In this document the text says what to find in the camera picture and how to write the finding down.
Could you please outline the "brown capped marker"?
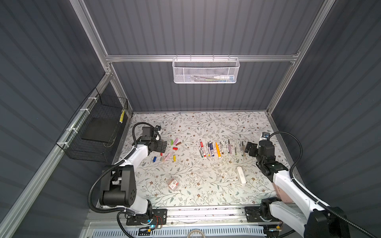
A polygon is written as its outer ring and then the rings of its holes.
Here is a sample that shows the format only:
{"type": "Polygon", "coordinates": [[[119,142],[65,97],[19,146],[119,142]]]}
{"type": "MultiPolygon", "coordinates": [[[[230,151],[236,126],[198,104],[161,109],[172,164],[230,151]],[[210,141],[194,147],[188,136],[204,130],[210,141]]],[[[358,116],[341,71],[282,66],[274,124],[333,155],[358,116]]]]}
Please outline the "brown capped marker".
{"type": "Polygon", "coordinates": [[[245,152],[246,147],[243,141],[241,142],[241,149],[242,149],[243,158],[246,158],[246,152],[245,152]]]}

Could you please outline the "dark green capped marker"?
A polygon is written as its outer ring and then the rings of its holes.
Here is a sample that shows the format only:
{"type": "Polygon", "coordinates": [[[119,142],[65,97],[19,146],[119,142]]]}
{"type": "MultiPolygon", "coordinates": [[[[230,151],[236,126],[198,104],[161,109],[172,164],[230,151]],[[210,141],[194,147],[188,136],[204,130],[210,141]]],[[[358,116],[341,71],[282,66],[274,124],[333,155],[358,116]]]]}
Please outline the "dark green capped marker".
{"type": "Polygon", "coordinates": [[[242,144],[241,144],[241,141],[238,142],[238,147],[239,147],[239,150],[240,150],[240,154],[241,154],[241,156],[243,157],[243,156],[244,156],[244,152],[242,151],[242,144]]]}

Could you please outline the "purple highlighter pen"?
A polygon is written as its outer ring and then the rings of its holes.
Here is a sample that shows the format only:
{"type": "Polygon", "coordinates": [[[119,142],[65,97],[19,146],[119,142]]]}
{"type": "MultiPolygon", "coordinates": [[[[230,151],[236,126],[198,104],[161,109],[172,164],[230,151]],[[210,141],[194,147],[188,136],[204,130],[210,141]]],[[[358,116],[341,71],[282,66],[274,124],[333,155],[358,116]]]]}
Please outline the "purple highlighter pen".
{"type": "Polygon", "coordinates": [[[228,151],[229,151],[229,154],[232,155],[232,147],[231,147],[231,143],[229,139],[228,139],[228,151]]]}

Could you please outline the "red capped marker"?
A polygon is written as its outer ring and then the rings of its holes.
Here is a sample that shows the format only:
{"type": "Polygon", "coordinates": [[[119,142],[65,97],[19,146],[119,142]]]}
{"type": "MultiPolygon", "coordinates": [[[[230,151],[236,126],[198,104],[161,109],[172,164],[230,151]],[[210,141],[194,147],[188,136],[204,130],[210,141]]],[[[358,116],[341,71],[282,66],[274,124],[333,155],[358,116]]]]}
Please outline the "red capped marker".
{"type": "Polygon", "coordinates": [[[205,152],[205,147],[204,147],[204,145],[203,145],[203,141],[200,139],[200,140],[199,140],[199,143],[200,143],[200,147],[201,147],[203,156],[206,157],[207,154],[206,154],[206,152],[205,152]]]}
{"type": "Polygon", "coordinates": [[[202,150],[202,147],[201,147],[201,145],[200,145],[200,142],[197,142],[197,146],[198,146],[198,150],[199,150],[199,152],[200,152],[200,156],[201,156],[201,158],[203,158],[203,157],[204,157],[204,154],[203,154],[203,150],[202,150]]]}

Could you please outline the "orange highlighter pen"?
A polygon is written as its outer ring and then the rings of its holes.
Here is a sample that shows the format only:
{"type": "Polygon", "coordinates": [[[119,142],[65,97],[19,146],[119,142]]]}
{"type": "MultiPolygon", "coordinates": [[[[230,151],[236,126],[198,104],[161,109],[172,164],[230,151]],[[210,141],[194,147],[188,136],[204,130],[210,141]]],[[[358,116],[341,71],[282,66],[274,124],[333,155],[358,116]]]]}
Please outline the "orange highlighter pen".
{"type": "Polygon", "coordinates": [[[220,148],[219,148],[219,145],[217,142],[215,143],[215,148],[216,148],[216,153],[217,153],[218,158],[221,158],[221,152],[220,152],[220,148]]]}

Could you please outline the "blue capped marker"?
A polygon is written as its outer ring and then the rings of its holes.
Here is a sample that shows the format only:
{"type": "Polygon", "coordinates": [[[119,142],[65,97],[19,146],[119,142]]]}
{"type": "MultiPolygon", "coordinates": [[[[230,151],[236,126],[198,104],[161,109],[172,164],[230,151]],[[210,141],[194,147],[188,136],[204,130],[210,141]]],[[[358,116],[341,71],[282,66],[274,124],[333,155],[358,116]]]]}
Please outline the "blue capped marker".
{"type": "Polygon", "coordinates": [[[213,149],[213,145],[211,142],[208,143],[208,146],[209,146],[209,150],[210,150],[210,155],[211,157],[214,157],[214,149],[213,149]]]}

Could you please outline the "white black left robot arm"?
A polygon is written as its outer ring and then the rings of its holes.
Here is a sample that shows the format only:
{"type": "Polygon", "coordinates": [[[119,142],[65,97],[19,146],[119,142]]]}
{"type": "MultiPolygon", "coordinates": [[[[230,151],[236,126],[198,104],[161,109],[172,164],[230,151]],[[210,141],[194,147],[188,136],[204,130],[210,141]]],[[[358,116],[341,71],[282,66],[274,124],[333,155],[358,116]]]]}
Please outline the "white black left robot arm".
{"type": "Polygon", "coordinates": [[[135,170],[151,152],[164,153],[167,142],[161,139],[161,126],[137,123],[133,130],[139,125],[143,126],[142,135],[136,137],[135,132],[132,132],[131,151],[118,161],[116,168],[101,178],[99,203],[101,208],[122,209],[152,218],[151,202],[138,195],[135,170]]]}

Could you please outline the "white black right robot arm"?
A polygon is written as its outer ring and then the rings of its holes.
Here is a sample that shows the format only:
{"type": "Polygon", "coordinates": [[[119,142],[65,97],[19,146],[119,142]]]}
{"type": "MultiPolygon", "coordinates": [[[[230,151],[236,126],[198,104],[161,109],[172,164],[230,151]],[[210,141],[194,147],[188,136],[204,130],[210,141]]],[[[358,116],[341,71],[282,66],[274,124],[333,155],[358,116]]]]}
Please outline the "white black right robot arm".
{"type": "Polygon", "coordinates": [[[261,201],[258,214],[264,221],[278,219],[304,238],[349,238],[349,225],[345,213],[338,207],[330,207],[307,191],[291,177],[290,171],[275,157],[275,147],[269,140],[247,143],[245,152],[256,158],[260,171],[285,192],[297,209],[289,207],[277,197],[261,201]]]}

